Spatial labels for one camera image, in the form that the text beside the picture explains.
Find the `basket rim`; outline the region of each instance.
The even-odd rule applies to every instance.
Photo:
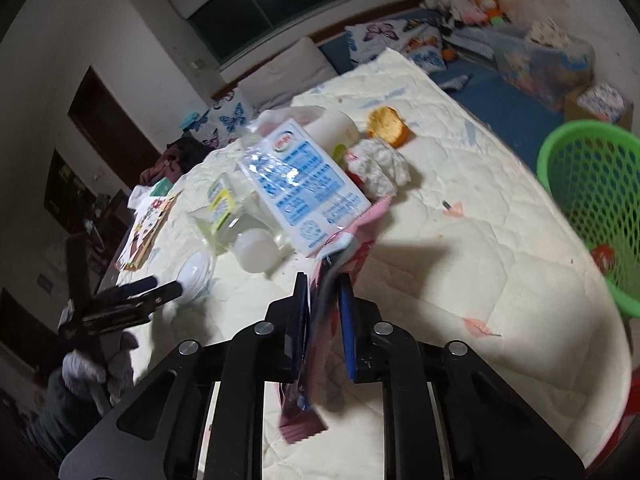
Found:
[[[585,127],[593,128],[594,126],[601,130],[605,137],[612,135],[619,137],[623,144],[631,144],[636,149],[636,153],[640,157],[640,139],[633,134],[630,134],[628,131],[623,130],[619,126],[595,120],[578,120],[564,123],[548,134],[545,142],[542,144],[542,147],[540,147],[538,160],[536,161],[536,176],[538,177],[538,181],[542,184],[542,187],[545,188],[546,192],[549,193],[551,198],[554,196],[551,193],[551,186],[549,186],[548,164],[549,158],[554,152],[555,147],[567,137],[573,135],[576,131]],[[603,278],[605,279],[607,288],[620,311],[631,317],[640,317],[640,301],[635,300],[626,292],[623,292],[606,276],[603,276]]]

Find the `orange plush toy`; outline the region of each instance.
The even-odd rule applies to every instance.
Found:
[[[489,17],[489,21],[494,27],[504,25],[502,11],[500,10],[500,0],[474,0]]]

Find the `white plastic lid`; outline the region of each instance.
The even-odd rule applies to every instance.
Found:
[[[189,303],[207,285],[211,258],[207,253],[192,254],[180,268],[176,281],[182,285],[182,295],[178,303]]]
[[[259,227],[241,232],[231,250],[240,267],[254,274],[271,269],[279,258],[278,246],[273,236]]]

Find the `pink snack wrapper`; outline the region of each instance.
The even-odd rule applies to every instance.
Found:
[[[313,405],[323,398],[320,389],[327,384],[324,365],[340,328],[335,280],[346,272],[351,283],[355,283],[378,237],[391,199],[385,197],[374,204],[349,227],[330,237],[316,255],[310,284],[311,323],[302,370],[297,381],[278,388],[282,407],[280,432],[288,444],[326,430]],[[323,262],[328,256],[332,264],[327,269]]]

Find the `pillow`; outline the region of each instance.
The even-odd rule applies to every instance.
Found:
[[[389,47],[411,59],[426,73],[446,70],[440,31],[427,20],[385,20],[345,27],[354,66],[368,63]]]
[[[204,145],[216,150],[238,139],[238,126],[246,126],[257,114],[242,91],[235,88],[216,101],[204,115],[207,120],[200,119],[202,126],[198,130],[192,130],[191,134]]]
[[[244,78],[238,88],[261,112],[287,105],[294,96],[337,75],[311,38],[305,36]]]

